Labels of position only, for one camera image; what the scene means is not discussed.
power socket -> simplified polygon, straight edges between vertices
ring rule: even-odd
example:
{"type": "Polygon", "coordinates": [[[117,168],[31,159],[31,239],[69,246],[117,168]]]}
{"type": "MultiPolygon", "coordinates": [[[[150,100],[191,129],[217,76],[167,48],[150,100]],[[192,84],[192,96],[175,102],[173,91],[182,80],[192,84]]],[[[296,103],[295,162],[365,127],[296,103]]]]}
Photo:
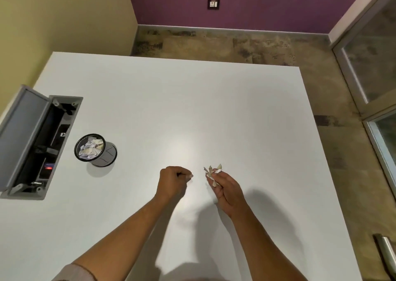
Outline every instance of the power socket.
{"type": "Polygon", "coordinates": [[[220,0],[207,0],[208,10],[218,10],[220,8],[220,0]]]}

round container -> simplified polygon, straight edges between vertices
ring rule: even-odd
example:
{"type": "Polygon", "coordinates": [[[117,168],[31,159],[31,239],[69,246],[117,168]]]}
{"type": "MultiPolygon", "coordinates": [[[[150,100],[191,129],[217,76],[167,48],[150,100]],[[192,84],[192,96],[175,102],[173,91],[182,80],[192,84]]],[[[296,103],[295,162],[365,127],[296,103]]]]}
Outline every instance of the round container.
{"type": "Polygon", "coordinates": [[[80,161],[90,162],[92,165],[99,166],[99,167],[105,167],[105,166],[109,166],[116,160],[117,148],[113,143],[106,141],[103,138],[103,136],[93,133],[93,134],[85,135],[82,138],[80,138],[79,141],[77,141],[77,143],[74,147],[74,155],[80,161]],[[89,137],[95,137],[95,139],[103,140],[102,151],[95,158],[92,158],[92,159],[80,158],[80,156],[78,155],[78,153],[80,152],[80,148],[88,142],[89,137]]]}

beige wall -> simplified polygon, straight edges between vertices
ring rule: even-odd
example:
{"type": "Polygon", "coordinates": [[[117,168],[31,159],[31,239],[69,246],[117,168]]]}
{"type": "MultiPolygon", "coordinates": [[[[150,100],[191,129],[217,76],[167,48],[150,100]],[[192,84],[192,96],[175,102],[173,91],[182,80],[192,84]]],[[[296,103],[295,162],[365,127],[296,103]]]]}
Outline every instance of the beige wall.
{"type": "Polygon", "coordinates": [[[129,55],[136,29],[130,0],[0,0],[0,114],[52,51],[129,55]]]}
{"type": "Polygon", "coordinates": [[[336,43],[350,29],[375,0],[356,0],[329,33],[330,42],[336,43]]]}

hand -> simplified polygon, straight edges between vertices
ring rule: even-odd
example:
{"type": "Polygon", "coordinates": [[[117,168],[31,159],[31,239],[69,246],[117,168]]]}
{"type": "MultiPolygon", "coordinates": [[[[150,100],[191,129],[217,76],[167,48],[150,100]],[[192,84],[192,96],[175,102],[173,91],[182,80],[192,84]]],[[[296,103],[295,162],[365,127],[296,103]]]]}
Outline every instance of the hand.
{"type": "Polygon", "coordinates": [[[170,202],[186,188],[192,177],[191,171],[180,166],[162,168],[155,196],[165,203],[170,202]]]}
{"type": "Polygon", "coordinates": [[[212,173],[212,178],[216,180],[220,186],[213,187],[213,181],[206,176],[210,187],[213,189],[217,199],[218,205],[231,219],[237,214],[244,214],[250,207],[246,203],[244,193],[238,182],[225,172],[218,174],[212,173]]]}

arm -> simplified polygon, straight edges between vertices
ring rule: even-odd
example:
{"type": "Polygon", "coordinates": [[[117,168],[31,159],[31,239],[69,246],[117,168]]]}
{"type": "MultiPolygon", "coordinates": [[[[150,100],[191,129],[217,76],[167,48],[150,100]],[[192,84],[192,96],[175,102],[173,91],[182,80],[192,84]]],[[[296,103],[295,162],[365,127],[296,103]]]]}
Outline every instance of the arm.
{"type": "Polygon", "coordinates": [[[213,187],[220,208],[231,218],[245,252],[253,281],[306,281],[300,271],[277,248],[246,203],[242,190],[229,174],[213,173],[221,186],[213,187]]]}
{"type": "Polygon", "coordinates": [[[191,178],[191,172],[179,166],[162,169],[154,198],[73,263],[90,271],[97,281],[123,281],[162,211],[191,178]]]}

